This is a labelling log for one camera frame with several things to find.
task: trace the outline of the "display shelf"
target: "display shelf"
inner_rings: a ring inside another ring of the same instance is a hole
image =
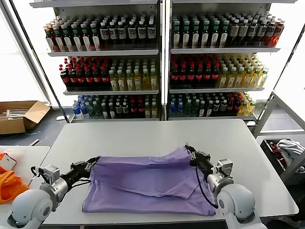
[[[126,95],[126,94],[158,94],[158,90],[149,90],[149,91],[75,91],[75,92],[63,92],[64,95],[80,95],[80,94],[94,94],[94,95]]]
[[[146,50],[104,50],[86,52],[49,52],[49,56],[130,56],[130,55],[157,55],[158,49]]]
[[[200,88],[200,89],[170,89],[171,94],[179,93],[211,93],[211,92],[249,92],[249,91],[262,91],[264,88]]]
[[[249,52],[277,52],[280,48],[203,48],[203,49],[171,49],[172,54],[193,53],[249,53]]]
[[[156,4],[157,0],[52,0],[30,2],[33,8]]]

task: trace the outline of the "cable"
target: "cable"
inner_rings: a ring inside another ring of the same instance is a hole
[[[196,166],[196,176],[197,176],[197,180],[198,180],[198,184],[199,184],[200,191],[201,191],[202,195],[204,196],[205,200],[208,201],[208,203],[209,203],[212,207],[218,209],[218,205],[217,205],[217,204],[211,203],[210,200],[206,197],[205,193],[203,192],[203,189],[202,189],[202,186],[201,186],[201,182],[200,182],[200,179],[199,179],[199,175],[198,175],[198,168],[197,168],[197,166]]]

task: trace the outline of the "white cloth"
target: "white cloth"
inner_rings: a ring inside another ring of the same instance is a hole
[[[297,159],[305,151],[305,147],[301,146],[299,142],[282,139],[277,143],[281,155],[286,161],[287,167],[291,165],[293,160]]]

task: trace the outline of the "orange bag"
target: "orange bag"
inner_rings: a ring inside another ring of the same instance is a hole
[[[15,176],[14,171],[8,171],[0,175],[0,204],[13,201],[20,193],[29,187]]]

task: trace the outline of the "purple cloth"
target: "purple cloth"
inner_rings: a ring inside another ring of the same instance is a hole
[[[83,212],[188,213],[215,215],[200,192],[185,147],[166,156],[101,156],[91,171]],[[214,203],[200,173],[206,196]]]

